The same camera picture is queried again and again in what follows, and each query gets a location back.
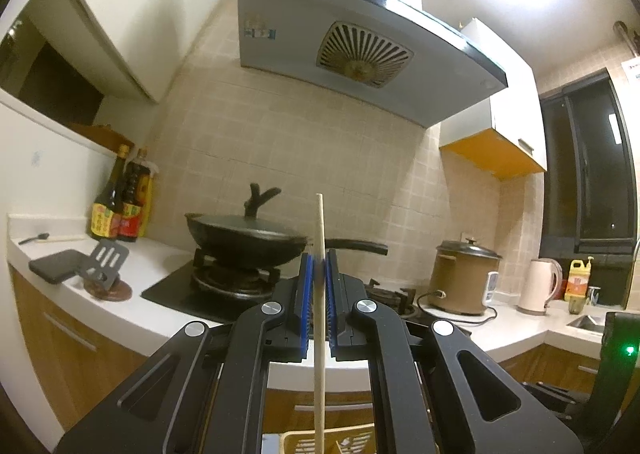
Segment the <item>white countertop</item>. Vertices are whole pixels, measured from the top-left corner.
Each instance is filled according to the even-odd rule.
[[[141,238],[126,243],[130,254],[120,270],[121,278],[133,290],[130,300],[107,302],[97,300],[82,288],[82,280],[73,277],[62,284],[51,285],[29,270],[31,259],[74,248],[90,254],[96,241],[87,237],[73,241],[35,241],[19,246],[19,239],[8,243],[9,263],[47,298],[64,311],[101,335],[142,355],[149,356],[168,338],[193,320],[210,326],[219,323],[182,313],[140,297],[140,293],[170,272],[191,260],[189,252],[157,241]],[[497,362],[519,355],[542,343],[567,351],[599,358],[601,335],[566,326],[577,318],[566,310],[566,303],[554,302],[546,316],[529,316],[513,306],[496,303],[498,317],[482,326],[466,326],[472,340]],[[583,313],[603,315],[606,309],[586,307]],[[273,389],[312,391],[313,342],[307,359],[301,364],[272,363],[268,387]],[[367,362],[336,362],[328,354],[326,390],[348,392],[369,390]]]

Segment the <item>yellow dish soap bottle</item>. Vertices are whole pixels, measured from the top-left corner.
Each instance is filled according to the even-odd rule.
[[[591,259],[589,256],[587,264],[581,260],[572,260],[569,269],[569,278],[566,282],[566,291],[564,292],[564,300],[568,301],[571,295],[585,297],[587,295],[587,285],[591,275]]]

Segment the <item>wooden disc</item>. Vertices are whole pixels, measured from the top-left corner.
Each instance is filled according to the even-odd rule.
[[[133,294],[131,287],[120,278],[116,279],[116,282],[114,282],[108,290],[105,290],[96,282],[87,279],[82,280],[82,285],[91,296],[100,300],[121,302],[123,300],[129,300]]]

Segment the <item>wooden stick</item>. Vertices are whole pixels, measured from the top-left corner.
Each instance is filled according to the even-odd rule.
[[[324,297],[324,210],[322,194],[316,194],[317,215],[314,234],[314,424],[316,454],[324,454],[324,337],[326,307]]]

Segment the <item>range hood vent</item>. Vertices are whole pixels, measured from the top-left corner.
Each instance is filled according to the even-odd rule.
[[[432,126],[507,86],[421,0],[238,0],[240,63]]]

